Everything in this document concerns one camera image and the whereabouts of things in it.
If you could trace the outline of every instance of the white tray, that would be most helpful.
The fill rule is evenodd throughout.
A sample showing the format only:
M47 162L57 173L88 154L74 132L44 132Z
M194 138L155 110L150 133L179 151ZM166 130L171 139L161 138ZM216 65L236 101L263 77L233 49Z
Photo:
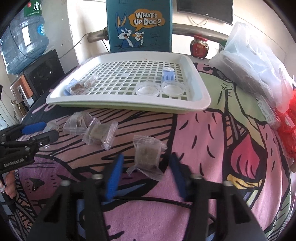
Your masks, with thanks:
M175 81L184 83L184 94L169 97L160 90L158 97L136 95L138 82L154 81L161 84L163 67L175 69ZM83 80L93 74L97 74L99 80L86 94L64 95L66 85L73 78ZM206 109L211 99L198 71L187 56L138 51L103 54L89 60L68 75L48 95L46 102L61 106L187 113Z

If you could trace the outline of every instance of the plastic bag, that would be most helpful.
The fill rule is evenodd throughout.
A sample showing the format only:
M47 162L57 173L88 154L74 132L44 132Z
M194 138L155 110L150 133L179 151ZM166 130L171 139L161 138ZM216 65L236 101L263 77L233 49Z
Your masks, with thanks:
M83 84L83 86L85 87L85 89L89 89L91 88L92 86L95 85L95 83L97 82L98 80L98 76L96 74L93 74L91 77L85 79L85 80L82 80L80 81L81 84Z
M237 22L225 49L209 63L245 91L267 98L281 113L288 110L294 80L272 50L251 34L248 25Z
M289 158L296 159L296 90L290 101L289 109L285 113L276 111L281 121L277 130Z
M81 81L72 79L66 86L64 95L83 95L89 88L95 85L98 78L96 74L93 74L91 77Z
M271 129L277 130L281 126L281 121L275 114L275 110L268 105L262 96L259 98L257 104Z
M82 140L88 145L98 144L103 149L109 150L112 147L117 127L117 121L102 124L98 119L94 118Z
M158 166L161 152L168 148L166 144L154 137L135 135L133 145L136 148L135 165L128 168L126 173L131 175L134 170L138 169L147 177L160 181L163 172Z
M87 131L87 127L92 121L92 117L88 112L75 112L66 121L63 131L70 135L83 135Z
M65 95L81 95L85 92L85 87L76 79L72 79L71 82L66 86Z
M59 125L54 121L50 121L46 124L46 127L43 129L43 133L52 131L52 130L59 131Z

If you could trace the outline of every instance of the cartoon rabbit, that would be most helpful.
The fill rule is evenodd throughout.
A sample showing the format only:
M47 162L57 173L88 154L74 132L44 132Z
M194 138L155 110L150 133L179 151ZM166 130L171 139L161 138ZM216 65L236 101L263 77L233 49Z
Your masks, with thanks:
M134 44L134 47L140 47L141 45L143 45L144 43L144 40L143 40L143 34L145 32L141 32L141 33L138 33L136 32L135 34L132 35L132 37L135 37L136 39L136 43Z
M120 20L119 14L116 12L116 29L118 32L118 38L123 39L121 43L122 48L132 48L133 43L128 38L131 35L131 30L124 28L124 24L126 23L126 12L124 13L123 18Z

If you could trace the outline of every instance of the human hand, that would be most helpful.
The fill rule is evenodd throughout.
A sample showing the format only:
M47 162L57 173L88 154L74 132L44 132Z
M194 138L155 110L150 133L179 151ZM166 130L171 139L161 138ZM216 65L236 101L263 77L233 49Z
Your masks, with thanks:
M17 195L16 184L15 184L15 171L10 171L5 177L5 193L13 199Z

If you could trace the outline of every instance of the red bag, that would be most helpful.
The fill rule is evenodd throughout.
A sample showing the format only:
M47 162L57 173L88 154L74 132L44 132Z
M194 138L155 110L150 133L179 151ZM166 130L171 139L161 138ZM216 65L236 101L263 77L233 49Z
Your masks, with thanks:
M296 159L296 90L293 91L287 112L280 113L276 110L276 115L281 121L277 132L289 157Z

